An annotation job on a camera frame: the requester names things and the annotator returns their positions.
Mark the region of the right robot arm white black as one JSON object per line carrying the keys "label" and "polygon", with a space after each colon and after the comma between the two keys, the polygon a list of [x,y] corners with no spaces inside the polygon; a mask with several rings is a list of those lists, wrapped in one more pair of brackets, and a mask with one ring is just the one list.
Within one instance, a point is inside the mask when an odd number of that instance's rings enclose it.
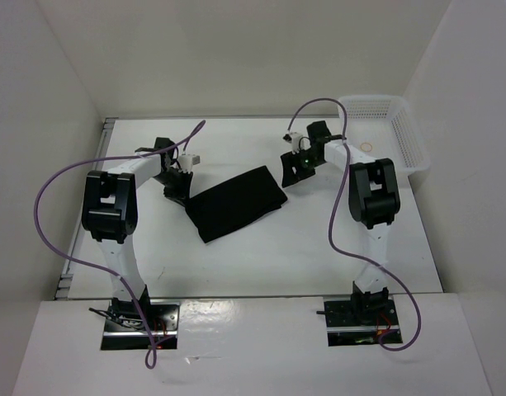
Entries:
{"label": "right robot arm white black", "polygon": [[388,264],[388,236],[400,210],[395,165],[389,158],[374,158],[354,147],[341,134],[331,134],[323,120],[308,125],[307,132],[283,136],[291,151],[281,155],[281,185],[292,186],[312,177],[325,163],[341,169],[348,184],[349,213],[365,232],[363,252],[353,255],[365,266],[352,283],[350,314],[357,323],[368,324],[385,309],[389,299],[381,269]]}

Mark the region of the black skirt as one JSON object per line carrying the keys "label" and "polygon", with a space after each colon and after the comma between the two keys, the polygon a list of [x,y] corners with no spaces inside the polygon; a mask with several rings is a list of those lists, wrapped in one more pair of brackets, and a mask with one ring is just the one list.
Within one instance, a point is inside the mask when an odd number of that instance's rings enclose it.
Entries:
{"label": "black skirt", "polygon": [[267,167],[261,166],[193,196],[186,213],[204,243],[240,230],[287,202]]}

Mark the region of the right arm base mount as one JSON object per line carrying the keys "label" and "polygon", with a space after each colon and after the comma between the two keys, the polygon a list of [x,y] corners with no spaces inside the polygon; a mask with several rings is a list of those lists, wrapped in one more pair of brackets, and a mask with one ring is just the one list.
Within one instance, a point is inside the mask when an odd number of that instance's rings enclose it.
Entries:
{"label": "right arm base mount", "polygon": [[325,298],[316,311],[323,316],[330,347],[377,345],[403,342],[394,300],[388,290],[380,293]]}

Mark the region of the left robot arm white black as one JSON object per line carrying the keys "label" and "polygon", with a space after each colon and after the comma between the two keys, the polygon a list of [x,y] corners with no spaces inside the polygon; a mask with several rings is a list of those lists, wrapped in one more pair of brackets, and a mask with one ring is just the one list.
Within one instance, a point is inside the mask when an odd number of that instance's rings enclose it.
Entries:
{"label": "left robot arm white black", "polygon": [[149,292],[138,268],[133,234],[138,223],[137,189],[155,180],[169,200],[184,206],[190,198],[196,154],[176,153],[174,142],[157,138],[134,158],[106,171],[90,171],[85,181],[82,226],[94,239],[111,275],[113,298],[107,315],[143,329],[153,318]]}

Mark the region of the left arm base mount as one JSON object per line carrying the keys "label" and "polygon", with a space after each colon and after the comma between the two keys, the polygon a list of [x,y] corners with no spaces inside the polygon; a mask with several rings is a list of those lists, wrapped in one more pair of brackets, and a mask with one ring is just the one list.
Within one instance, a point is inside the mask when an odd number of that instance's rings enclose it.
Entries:
{"label": "left arm base mount", "polygon": [[[158,350],[177,348],[179,304],[146,304],[143,311]],[[143,319],[132,304],[112,301],[107,309],[89,308],[104,318],[102,351],[148,350],[151,347]]]}

